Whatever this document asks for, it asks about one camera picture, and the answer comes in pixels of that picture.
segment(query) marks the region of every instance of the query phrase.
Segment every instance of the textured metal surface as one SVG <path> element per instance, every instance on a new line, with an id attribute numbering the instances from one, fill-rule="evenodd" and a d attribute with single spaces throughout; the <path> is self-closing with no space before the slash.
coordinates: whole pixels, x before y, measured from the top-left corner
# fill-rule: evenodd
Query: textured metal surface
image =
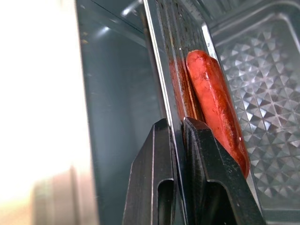
<path id="1" fill-rule="evenodd" d="M 265 1 L 248 13 L 251 16 L 244 13 L 219 24 L 222 28 L 214 39 L 266 219 L 298 224 L 300 5 L 297 1 Z"/>

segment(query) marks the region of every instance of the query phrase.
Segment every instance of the hot dog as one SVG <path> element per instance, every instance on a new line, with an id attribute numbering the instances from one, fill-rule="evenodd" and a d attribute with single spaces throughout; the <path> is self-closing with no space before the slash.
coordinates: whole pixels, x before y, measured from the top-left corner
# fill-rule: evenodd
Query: hot dog
<path id="1" fill-rule="evenodd" d="M 204 51 L 195 50 L 188 53 L 186 64 L 207 125 L 247 177 L 247 149 L 218 62 Z"/>

